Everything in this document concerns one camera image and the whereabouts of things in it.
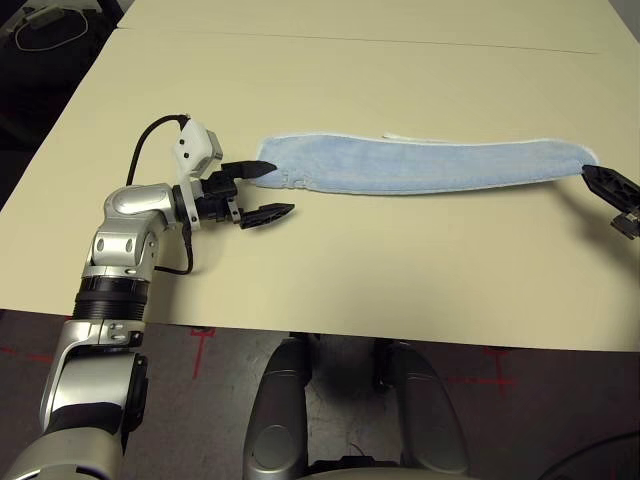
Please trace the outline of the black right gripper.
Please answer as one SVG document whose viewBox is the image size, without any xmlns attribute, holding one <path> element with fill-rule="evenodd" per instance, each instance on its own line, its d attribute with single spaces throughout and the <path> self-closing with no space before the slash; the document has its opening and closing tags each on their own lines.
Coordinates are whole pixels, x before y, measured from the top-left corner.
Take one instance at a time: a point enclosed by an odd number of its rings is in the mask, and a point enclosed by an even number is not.
<svg viewBox="0 0 640 480">
<path fill-rule="evenodd" d="M 582 178 L 592 193 L 619 211 L 639 210 L 639 186 L 616 170 L 584 165 Z M 633 213 L 620 213 L 610 225 L 630 240 L 639 237 L 639 218 Z"/>
</svg>

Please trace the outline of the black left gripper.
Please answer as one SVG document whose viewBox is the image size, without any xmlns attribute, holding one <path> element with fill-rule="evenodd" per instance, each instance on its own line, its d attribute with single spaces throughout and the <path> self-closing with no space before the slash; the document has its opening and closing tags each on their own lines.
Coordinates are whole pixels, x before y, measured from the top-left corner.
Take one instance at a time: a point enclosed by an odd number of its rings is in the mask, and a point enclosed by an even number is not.
<svg viewBox="0 0 640 480">
<path fill-rule="evenodd" d="M 294 204 L 272 203 L 243 212 L 237 204 L 237 179 L 256 179 L 273 172 L 277 167 L 266 161 L 249 160 L 223 163 L 222 168 L 200 180 L 202 195 L 195 200 L 201 221 L 230 221 L 241 229 L 272 223 L 289 214 Z"/>
</svg>

